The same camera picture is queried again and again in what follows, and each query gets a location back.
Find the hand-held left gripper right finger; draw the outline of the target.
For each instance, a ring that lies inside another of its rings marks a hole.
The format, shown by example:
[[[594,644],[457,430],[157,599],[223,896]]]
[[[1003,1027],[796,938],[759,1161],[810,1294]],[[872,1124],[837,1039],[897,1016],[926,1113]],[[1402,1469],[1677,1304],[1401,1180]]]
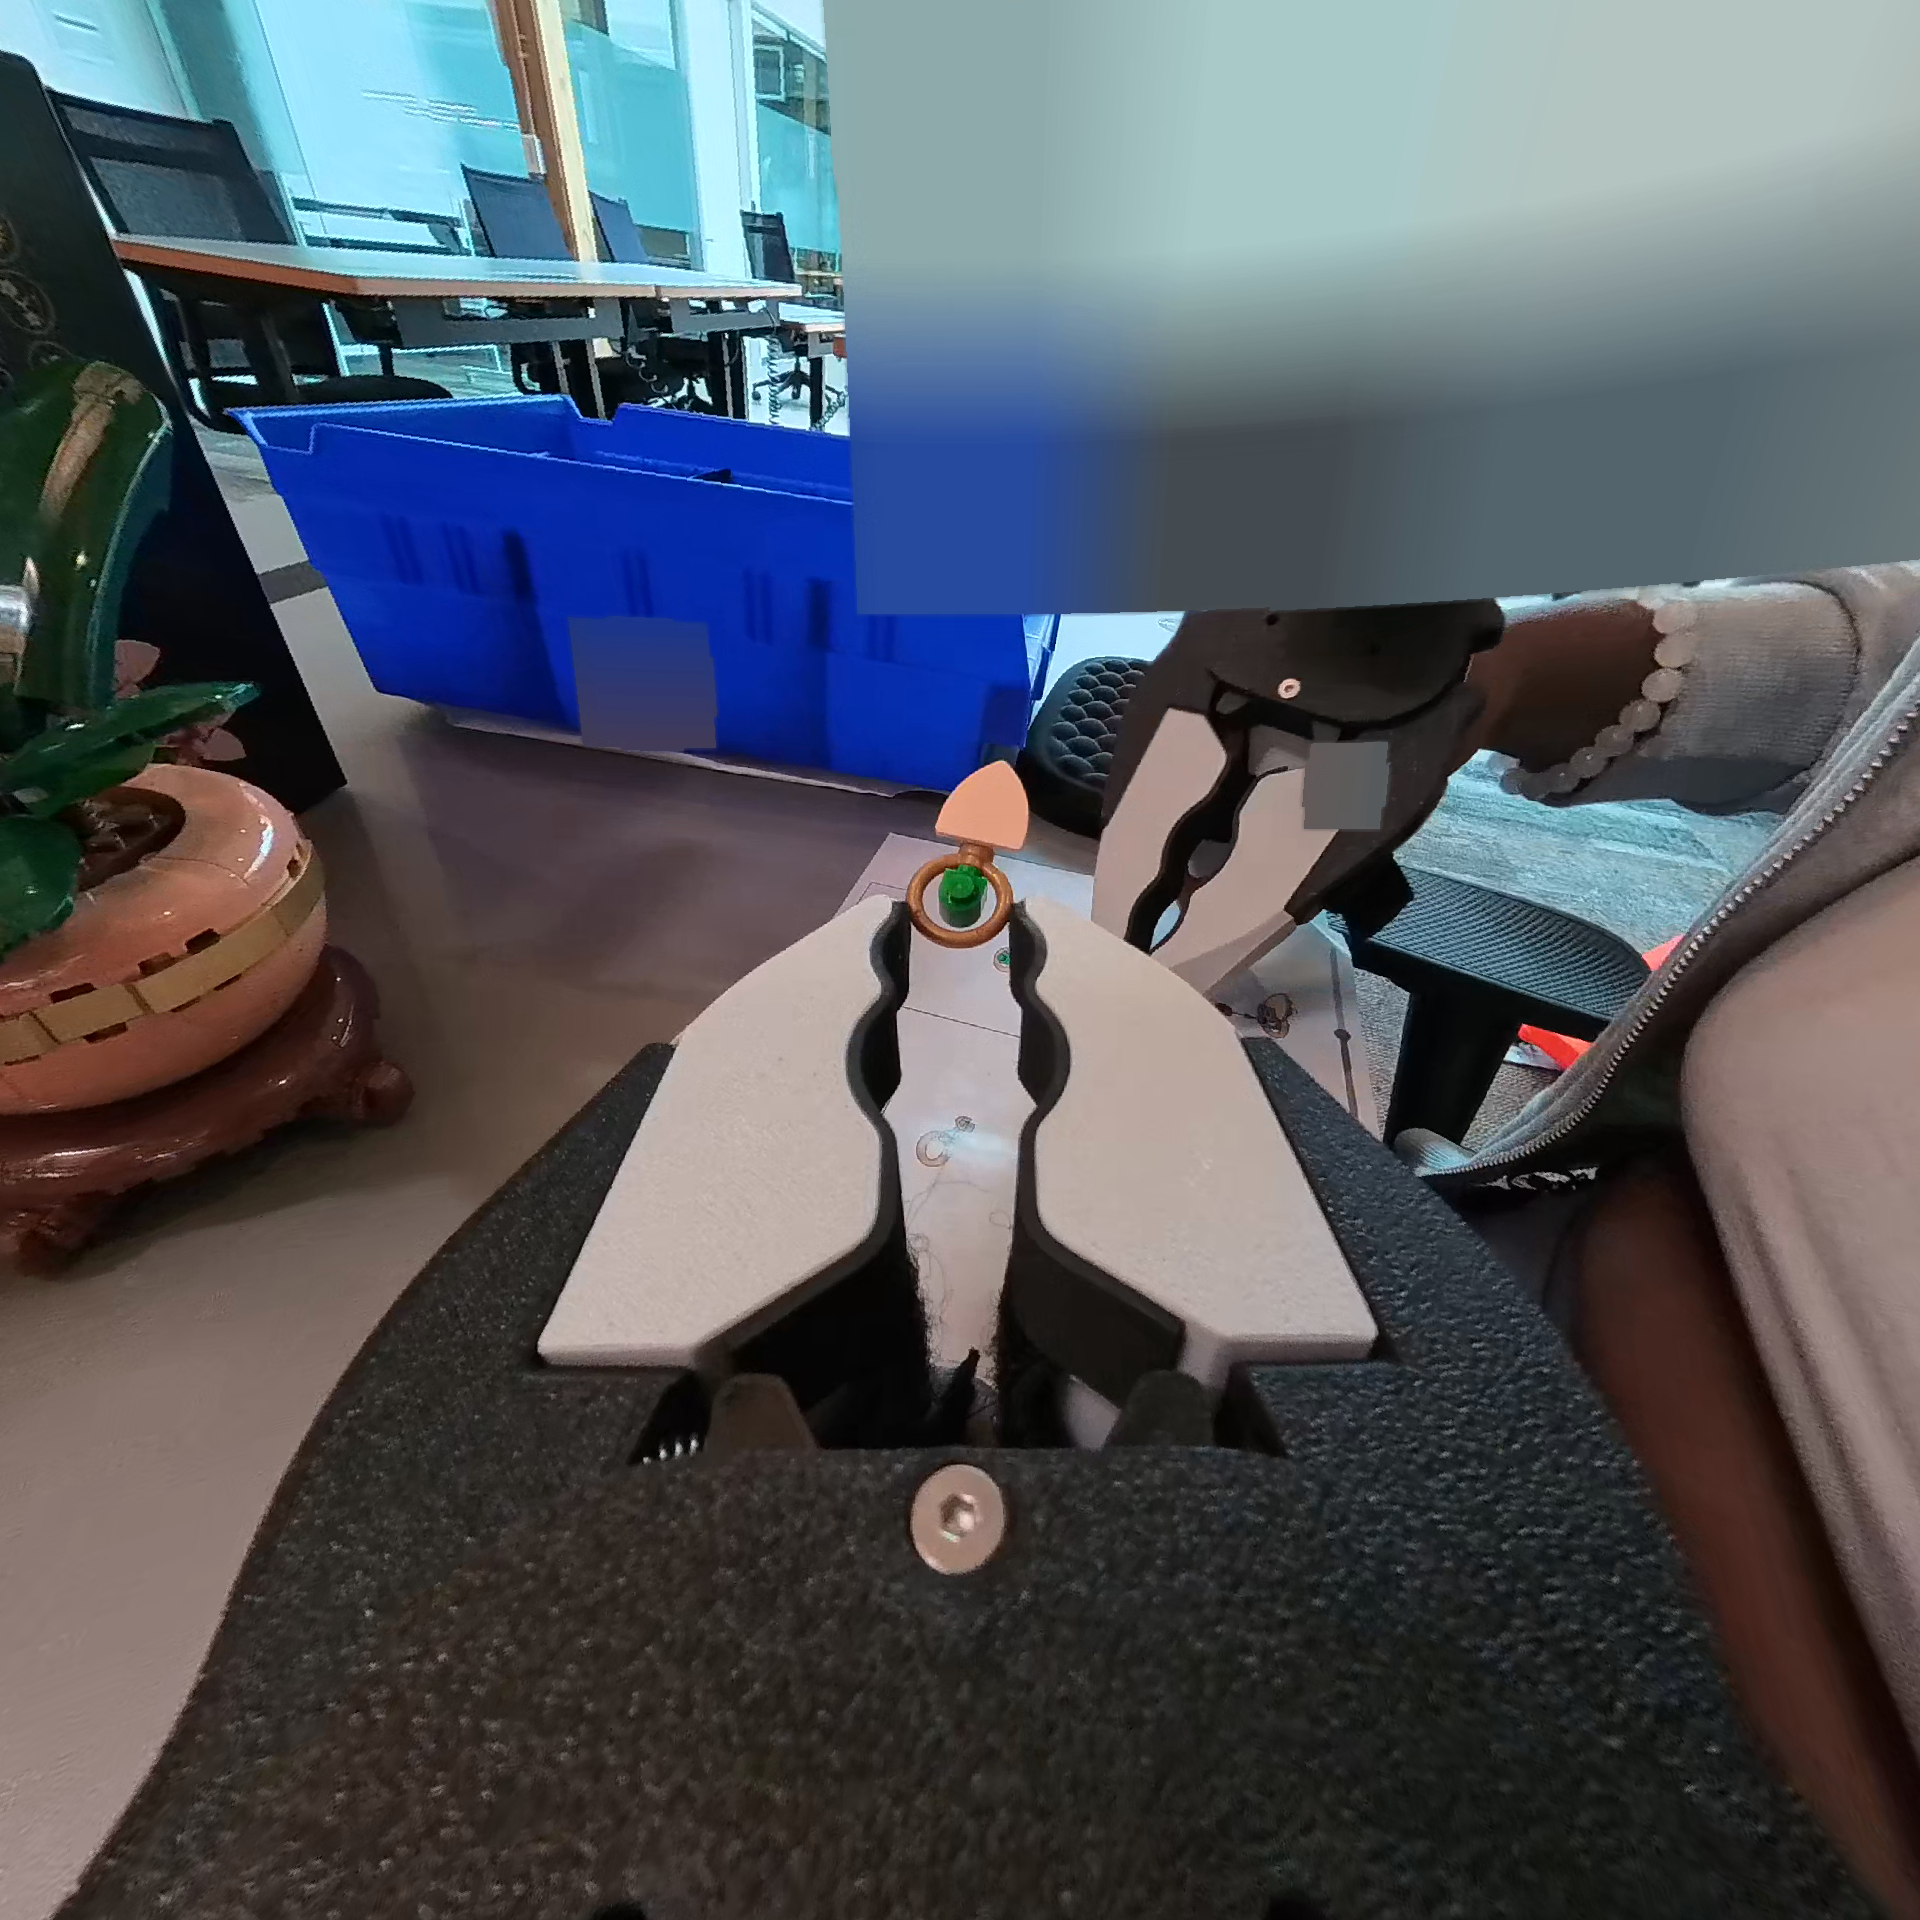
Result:
[[[1022,1341],[1063,1375],[1369,1358],[1373,1312],[1230,1021],[1059,901],[1006,938]]]

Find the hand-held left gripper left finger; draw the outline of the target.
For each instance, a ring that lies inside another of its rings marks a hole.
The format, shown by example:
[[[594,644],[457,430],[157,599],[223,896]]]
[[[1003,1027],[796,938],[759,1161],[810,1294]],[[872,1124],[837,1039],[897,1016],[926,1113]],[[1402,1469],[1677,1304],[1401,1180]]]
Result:
[[[906,1256],[897,1016],[910,918],[873,896],[680,1033],[538,1337],[554,1368],[697,1368]]]

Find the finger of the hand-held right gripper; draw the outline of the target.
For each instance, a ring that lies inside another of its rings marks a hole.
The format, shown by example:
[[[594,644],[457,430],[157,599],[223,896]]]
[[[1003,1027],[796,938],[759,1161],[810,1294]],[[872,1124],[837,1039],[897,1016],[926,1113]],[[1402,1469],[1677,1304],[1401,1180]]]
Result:
[[[1168,708],[1124,787],[1108,790],[1093,922],[1138,950],[1253,952],[1253,794],[1243,715]]]
[[[1341,830],[1377,830],[1391,785],[1382,738],[1333,738],[1324,727],[1159,727],[1146,752],[1146,797],[1161,809],[1162,853],[1177,851],[1197,813],[1230,797],[1213,837],[1225,854],[1199,880],[1153,959],[1213,995],[1308,918],[1290,900]]]

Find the person's right forearm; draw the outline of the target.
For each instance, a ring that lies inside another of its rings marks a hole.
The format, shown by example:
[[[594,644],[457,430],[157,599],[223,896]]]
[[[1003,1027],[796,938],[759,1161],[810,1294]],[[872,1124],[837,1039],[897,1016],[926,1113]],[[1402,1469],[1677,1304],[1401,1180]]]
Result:
[[[1788,813],[1915,643],[1915,564],[1662,588],[1662,638],[1693,644],[1619,794],[1696,813]]]

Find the wooden top office desk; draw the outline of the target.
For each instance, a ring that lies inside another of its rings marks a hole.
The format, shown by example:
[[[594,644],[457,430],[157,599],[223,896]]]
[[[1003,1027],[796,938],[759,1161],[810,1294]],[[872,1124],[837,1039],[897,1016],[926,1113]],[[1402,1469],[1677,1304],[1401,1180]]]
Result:
[[[282,318],[313,305],[385,306],[402,350],[447,344],[544,344],[560,393],[611,416],[589,346],[621,335],[646,306],[669,338],[779,330],[793,279],[745,279],[628,263],[504,261],[466,252],[366,252],[113,235],[119,264],[184,305],[237,314],[257,405],[298,405]]]

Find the person's right hand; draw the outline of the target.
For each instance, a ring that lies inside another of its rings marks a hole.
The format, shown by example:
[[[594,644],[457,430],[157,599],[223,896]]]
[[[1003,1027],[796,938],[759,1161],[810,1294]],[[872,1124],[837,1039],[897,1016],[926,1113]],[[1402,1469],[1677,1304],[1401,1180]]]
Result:
[[[1461,758],[1494,752],[1527,772],[1568,763],[1640,698],[1656,649],[1652,613],[1636,599],[1515,603],[1502,639],[1475,655],[1466,683],[1481,708]]]

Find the black honeycomb cushion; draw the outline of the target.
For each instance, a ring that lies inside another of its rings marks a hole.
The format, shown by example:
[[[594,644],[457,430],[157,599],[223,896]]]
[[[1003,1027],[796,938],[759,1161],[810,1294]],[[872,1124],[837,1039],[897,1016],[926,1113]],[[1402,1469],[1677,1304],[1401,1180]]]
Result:
[[[1093,657],[1069,666],[1044,698],[1015,759],[1035,818],[1100,836],[1124,706],[1148,666],[1146,659]]]

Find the black mesh office chair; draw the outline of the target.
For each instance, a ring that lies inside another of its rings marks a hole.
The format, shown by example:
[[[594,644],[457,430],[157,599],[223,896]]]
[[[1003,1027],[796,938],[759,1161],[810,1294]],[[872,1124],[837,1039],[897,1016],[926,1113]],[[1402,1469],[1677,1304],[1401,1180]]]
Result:
[[[1457,878],[1394,868],[1335,913],[1356,970],[1407,996],[1384,1140],[1461,1142],[1520,1027],[1590,1044],[1648,983],[1606,928]]]

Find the white instruction booklet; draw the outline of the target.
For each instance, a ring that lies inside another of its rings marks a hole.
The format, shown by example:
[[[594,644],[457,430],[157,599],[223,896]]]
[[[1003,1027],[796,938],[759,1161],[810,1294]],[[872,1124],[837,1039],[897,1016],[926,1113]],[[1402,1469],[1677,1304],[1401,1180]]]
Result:
[[[1093,880],[1014,857],[1024,903],[1056,900],[1086,918]],[[1292,935],[1213,1006],[1239,1044],[1275,1041],[1337,1108],[1373,1131],[1364,1044],[1352,1027],[1352,970],[1323,934]],[[987,1349],[1012,1252],[1022,1130],[1022,1009],[1008,945],[948,950],[913,938],[910,995],[899,1015],[899,1140],[908,1248],[921,1274],[933,1349],[957,1364]]]

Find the brown brick pot stand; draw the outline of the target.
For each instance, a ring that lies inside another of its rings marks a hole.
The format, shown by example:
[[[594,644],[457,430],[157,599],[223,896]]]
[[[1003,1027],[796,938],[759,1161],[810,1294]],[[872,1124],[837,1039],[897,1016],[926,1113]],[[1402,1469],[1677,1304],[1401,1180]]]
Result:
[[[376,1036],[371,974],[324,948],[292,1009],[226,1061],[106,1108],[2,1119],[4,1274],[59,1274],[135,1195],[283,1128],[393,1124],[411,1104],[414,1083]]]

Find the pale shirt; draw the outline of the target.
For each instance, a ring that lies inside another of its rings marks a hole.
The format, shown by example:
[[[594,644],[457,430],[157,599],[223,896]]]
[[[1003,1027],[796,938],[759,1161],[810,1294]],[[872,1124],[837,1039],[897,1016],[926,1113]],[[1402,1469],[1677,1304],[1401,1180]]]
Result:
[[[1712,999],[1684,1049],[1683,1119],[1789,1448],[1915,1743],[1915,863]]]

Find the blue plastic crate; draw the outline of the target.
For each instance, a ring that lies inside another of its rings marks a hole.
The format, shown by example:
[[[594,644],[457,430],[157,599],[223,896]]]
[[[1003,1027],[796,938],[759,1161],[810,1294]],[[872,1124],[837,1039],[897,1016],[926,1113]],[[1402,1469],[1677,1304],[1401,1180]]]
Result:
[[[1025,738],[1022,618],[870,618],[849,443],[566,396],[243,415],[376,690],[948,790]]]

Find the black flower print box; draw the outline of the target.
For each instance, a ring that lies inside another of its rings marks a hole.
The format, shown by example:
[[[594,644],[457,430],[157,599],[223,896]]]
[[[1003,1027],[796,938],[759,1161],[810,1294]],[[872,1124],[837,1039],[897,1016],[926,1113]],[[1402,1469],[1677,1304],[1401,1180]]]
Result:
[[[106,361],[173,422],[173,490],[145,536],[124,638],[159,649],[157,682],[250,682],[232,733],[237,774],[305,813],[346,774],[260,588],[253,556],[186,416],[157,334],[109,245],[38,73],[2,56],[2,381],[55,361]]]

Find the green brick plant leaves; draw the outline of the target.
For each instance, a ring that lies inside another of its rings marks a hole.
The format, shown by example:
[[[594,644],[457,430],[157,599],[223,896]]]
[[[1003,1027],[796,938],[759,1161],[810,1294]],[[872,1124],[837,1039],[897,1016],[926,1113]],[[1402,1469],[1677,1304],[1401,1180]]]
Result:
[[[2,416],[2,956],[184,829],[131,790],[257,695],[244,682],[145,690],[118,662],[136,552],[173,490],[173,419],[131,372],[60,361]]]

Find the wooden door frame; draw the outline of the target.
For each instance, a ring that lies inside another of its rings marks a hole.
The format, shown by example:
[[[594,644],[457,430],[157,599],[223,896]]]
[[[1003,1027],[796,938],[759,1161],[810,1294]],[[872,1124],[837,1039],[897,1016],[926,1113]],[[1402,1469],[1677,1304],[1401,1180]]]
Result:
[[[493,34],[512,81],[528,172],[546,186],[564,245],[578,263],[597,263],[597,225],[583,154],[573,68],[560,3],[488,3]]]

